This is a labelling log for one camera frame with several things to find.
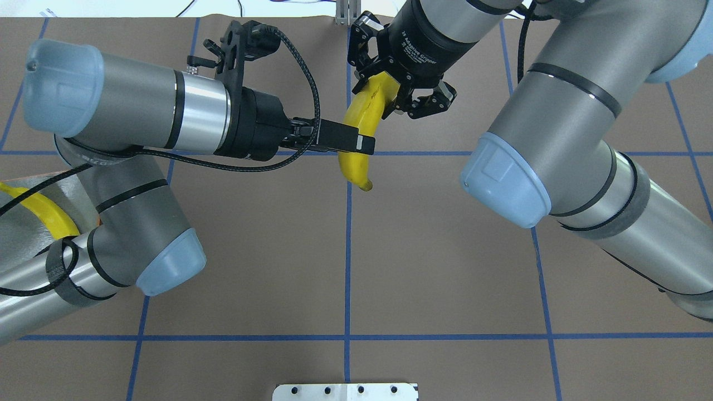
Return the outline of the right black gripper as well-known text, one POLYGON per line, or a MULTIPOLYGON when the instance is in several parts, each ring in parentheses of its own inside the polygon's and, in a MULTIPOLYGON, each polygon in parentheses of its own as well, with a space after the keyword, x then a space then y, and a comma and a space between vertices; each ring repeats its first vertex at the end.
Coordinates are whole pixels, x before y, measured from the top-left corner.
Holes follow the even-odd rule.
POLYGON ((351 93, 358 94, 372 76, 388 73, 402 85, 387 102, 382 120, 392 113, 410 119, 443 113, 457 97, 456 89, 443 81, 443 76, 470 49, 471 43, 448 38, 435 28, 420 1, 407 1, 387 25, 371 11, 364 11, 350 26, 347 62, 355 68, 357 78, 351 93), (372 38, 377 44, 374 57, 369 56, 372 38), (413 98, 413 87, 434 88, 428 96, 413 98))

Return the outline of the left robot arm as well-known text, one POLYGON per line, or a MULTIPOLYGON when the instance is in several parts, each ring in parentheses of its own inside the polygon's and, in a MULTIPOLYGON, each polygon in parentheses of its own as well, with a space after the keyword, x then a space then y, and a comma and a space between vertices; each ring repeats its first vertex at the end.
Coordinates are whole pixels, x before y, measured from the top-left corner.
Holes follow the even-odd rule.
POLYGON ((191 279, 206 254, 155 157, 175 150, 267 162, 278 148, 371 155, 375 140, 350 125, 290 119, 280 100, 245 88, 243 65, 278 42, 248 48, 227 36, 204 41, 217 61, 209 79, 89 45, 39 39, 25 62, 25 119, 55 137, 100 223, 62 234, 29 261, 2 272, 2 344, 138 286, 158 295, 191 279))

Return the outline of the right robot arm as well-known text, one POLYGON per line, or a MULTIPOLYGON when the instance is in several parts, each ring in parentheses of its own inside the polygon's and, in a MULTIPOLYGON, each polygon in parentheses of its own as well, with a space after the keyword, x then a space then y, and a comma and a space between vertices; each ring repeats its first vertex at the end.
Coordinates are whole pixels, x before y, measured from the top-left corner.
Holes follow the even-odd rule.
MULTIPOLYGON (((351 25, 353 92, 379 73, 399 86, 385 107, 412 119, 446 111, 443 76, 520 1, 407 1, 392 23, 351 25)), ((640 86, 692 71, 711 54, 710 1, 533 1, 559 21, 479 137, 463 189, 510 222, 552 216, 711 321, 711 228, 603 140, 640 86)))

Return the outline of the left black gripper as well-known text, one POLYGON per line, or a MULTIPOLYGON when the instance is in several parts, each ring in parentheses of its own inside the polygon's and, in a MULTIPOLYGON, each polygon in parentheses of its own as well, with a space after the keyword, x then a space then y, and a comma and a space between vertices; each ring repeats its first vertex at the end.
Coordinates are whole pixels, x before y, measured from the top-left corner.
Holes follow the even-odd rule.
POLYGON ((288 119, 277 96, 242 88, 237 106, 230 109, 227 134, 215 155, 267 162, 287 137, 287 148, 309 151, 374 154, 374 137, 360 134, 356 127, 321 119, 313 140, 313 119, 288 119))

